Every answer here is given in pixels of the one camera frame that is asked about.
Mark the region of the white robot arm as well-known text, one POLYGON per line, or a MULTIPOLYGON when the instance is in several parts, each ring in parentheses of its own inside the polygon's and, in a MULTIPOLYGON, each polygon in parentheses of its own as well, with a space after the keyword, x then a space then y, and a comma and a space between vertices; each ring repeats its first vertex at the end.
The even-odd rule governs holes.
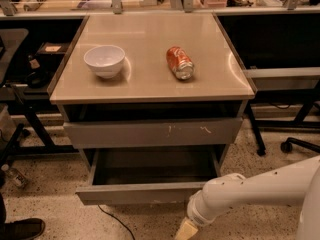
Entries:
POLYGON ((175 240, 189 240, 200 227, 245 204, 300 205, 295 240, 320 240, 320 156, 250 178, 232 173, 206 182, 190 197, 175 240))

